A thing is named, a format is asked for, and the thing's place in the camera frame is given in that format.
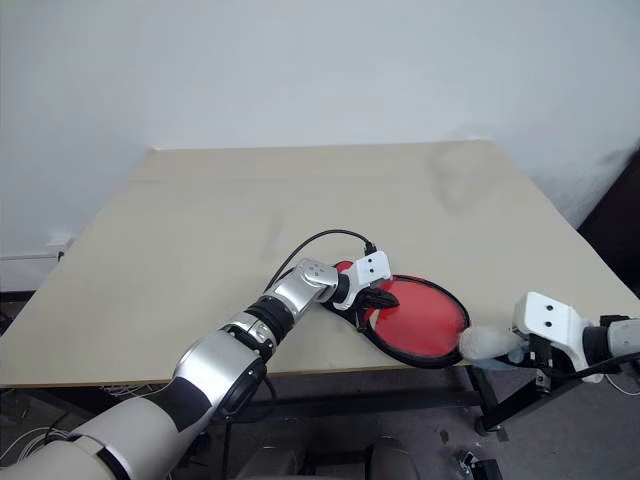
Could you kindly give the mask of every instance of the wooden table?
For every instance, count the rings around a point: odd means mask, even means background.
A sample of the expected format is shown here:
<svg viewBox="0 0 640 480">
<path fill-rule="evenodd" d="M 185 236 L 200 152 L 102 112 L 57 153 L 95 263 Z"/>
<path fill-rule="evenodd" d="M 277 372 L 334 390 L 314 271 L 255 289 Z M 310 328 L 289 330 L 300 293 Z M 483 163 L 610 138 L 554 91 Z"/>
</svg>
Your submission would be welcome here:
<svg viewBox="0 0 640 480">
<path fill-rule="evenodd" d="M 152 152 L 0 339 L 5 385 L 170 378 L 191 342 L 250 305 L 303 239 L 365 234 L 396 273 L 453 292 L 475 324 L 511 323 L 534 290 L 600 314 L 640 312 L 509 158 L 487 142 Z M 334 236 L 303 254 L 357 258 Z M 271 372 L 399 364 L 341 318 L 310 311 Z"/>
</svg>

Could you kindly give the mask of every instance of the white wall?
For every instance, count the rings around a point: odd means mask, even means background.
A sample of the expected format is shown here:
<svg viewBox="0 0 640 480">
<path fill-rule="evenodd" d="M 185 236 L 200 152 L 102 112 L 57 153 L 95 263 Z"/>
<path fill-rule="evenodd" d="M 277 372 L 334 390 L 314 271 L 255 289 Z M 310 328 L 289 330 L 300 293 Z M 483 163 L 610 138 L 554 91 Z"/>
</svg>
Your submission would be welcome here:
<svg viewBox="0 0 640 480">
<path fill-rule="evenodd" d="M 3 256 L 80 233 L 150 148 L 487 137 L 578 225 L 639 132 L 633 0 L 0 1 Z"/>
</svg>

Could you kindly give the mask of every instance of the metal table frame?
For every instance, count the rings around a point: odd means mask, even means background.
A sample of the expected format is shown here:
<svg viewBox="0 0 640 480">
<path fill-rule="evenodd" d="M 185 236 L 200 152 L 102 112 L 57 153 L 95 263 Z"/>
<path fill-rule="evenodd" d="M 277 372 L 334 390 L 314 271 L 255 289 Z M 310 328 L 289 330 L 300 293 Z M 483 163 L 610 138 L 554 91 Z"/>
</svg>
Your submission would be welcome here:
<svg viewBox="0 0 640 480">
<path fill-rule="evenodd" d="M 248 422 L 268 413 L 266 421 L 292 420 L 332 415 L 355 415 L 389 411 L 422 410 L 427 408 L 479 407 L 482 415 L 476 419 L 475 429 L 480 435 L 497 433 L 506 440 L 504 425 L 546 405 L 551 400 L 580 385 L 580 380 L 553 381 L 549 394 L 540 392 L 535 380 L 521 387 L 509 397 L 498 402 L 495 392 L 484 371 L 473 367 L 464 368 L 472 388 L 420 388 L 377 393 L 325 395 L 316 397 L 278 399 L 275 405 L 269 400 L 249 403 L 234 422 Z M 120 400 L 97 387 L 55 387 L 28 389 L 32 396 L 40 398 L 63 410 L 73 411 L 91 418 Z"/>
</svg>

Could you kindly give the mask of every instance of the black joint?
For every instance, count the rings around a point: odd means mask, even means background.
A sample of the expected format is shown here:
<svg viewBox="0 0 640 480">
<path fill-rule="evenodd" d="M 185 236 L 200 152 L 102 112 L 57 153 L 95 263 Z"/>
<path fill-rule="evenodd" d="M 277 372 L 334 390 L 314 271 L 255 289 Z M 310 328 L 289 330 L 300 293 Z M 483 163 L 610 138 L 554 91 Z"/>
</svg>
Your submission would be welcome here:
<svg viewBox="0 0 640 480">
<path fill-rule="evenodd" d="M 610 359 L 609 327 L 586 327 L 582 331 L 582 345 L 584 347 L 584 356 L 589 365 L 595 365 Z"/>
<path fill-rule="evenodd" d="M 118 459 L 105 447 L 96 453 L 96 457 L 102 460 L 102 463 L 111 471 L 116 480 L 131 480 L 127 470 L 122 466 Z"/>
<path fill-rule="evenodd" d="M 336 287 L 336 291 L 333 292 L 331 298 L 328 300 L 329 303 L 342 303 L 347 298 L 349 294 L 349 276 L 344 273 L 338 273 L 338 286 Z"/>
<path fill-rule="evenodd" d="M 145 398 L 164 410 L 179 432 L 196 423 L 211 408 L 207 396 L 182 377 L 174 377 L 169 385 Z"/>
<path fill-rule="evenodd" d="M 608 327 L 613 322 L 622 322 L 623 320 L 629 320 L 629 317 L 626 315 L 601 315 L 600 325 L 602 327 Z"/>
<path fill-rule="evenodd" d="M 280 343 L 282 339 L 293 328 L 293 314 L 287 306 L 274 297 L 262 296 L 256 303 L 245 310 L 249 315 L 253 315 L 269 327 Z"/>
<path fill-rule="evenodd" d="M 535 358 L 531 359 L 531 363 L 537 368 L 549 368 L 553 362 L 553 352 L 551 350 L 551 342 L 546 338 L 538 335 L 529 335 L 529 350 L 535 353 Z"/>
<path fill-rule="evenodd" d="M 266 375 L 267 367 L 261 359 L 249 365 L 220 402 L 217 414 L 223 418 L 236 415 L 253 397 Z"/>
<path fill-rule="evenodd" d="M 271 343 L 270 340 L 267 340 L 265 343 L 260 343 L 255 339 L 252 335 L 250 335 L 246 330 L 239 327 L 238 325 L 228 325 L 225 330 L 229 333 L 233 333 L 233 337 L 238 340 L 240 343 L 245 345 L 247 348 L 251 350 L 257 350 L 262 357 L 262 360 L 265 362 L 271 358 L 274 351 L 274 345 L 269 346 Z"/>
</svg>

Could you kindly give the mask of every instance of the robotic arm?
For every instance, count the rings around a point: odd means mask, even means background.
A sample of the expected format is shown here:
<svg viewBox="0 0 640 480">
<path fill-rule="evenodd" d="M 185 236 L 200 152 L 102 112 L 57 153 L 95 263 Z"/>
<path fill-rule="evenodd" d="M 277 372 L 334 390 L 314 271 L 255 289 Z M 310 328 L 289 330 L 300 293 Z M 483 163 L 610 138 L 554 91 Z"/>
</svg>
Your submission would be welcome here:
<svg viewBox="0 0 640 480">
<path fill-rule="evenodd" d="M 3 471 L 6 480 L 158 480 L 178 463 L 214 416 L 231 418 L 266 375 L 265 363 L 314 302 L 346 310 L 371 283 L 391 278 L 377 251 L 338 273 L 302 260 L 228 324 L 196 341 L 171 382 L 126 400 Z"/>
<path fill-rule="evenodd" d="M 495 359 L 536 368 L 541 390 L 548 390 L 550 378 L 598 383 L 603 373 L 640 357 L 639 320 L 604 316 L 596 326 L 570 305 L 529 292 L 516 305 L 511 330 L 470 327 L 460 350 L 479 366 L 495 366 L 484 363 Z"/>
</svg>

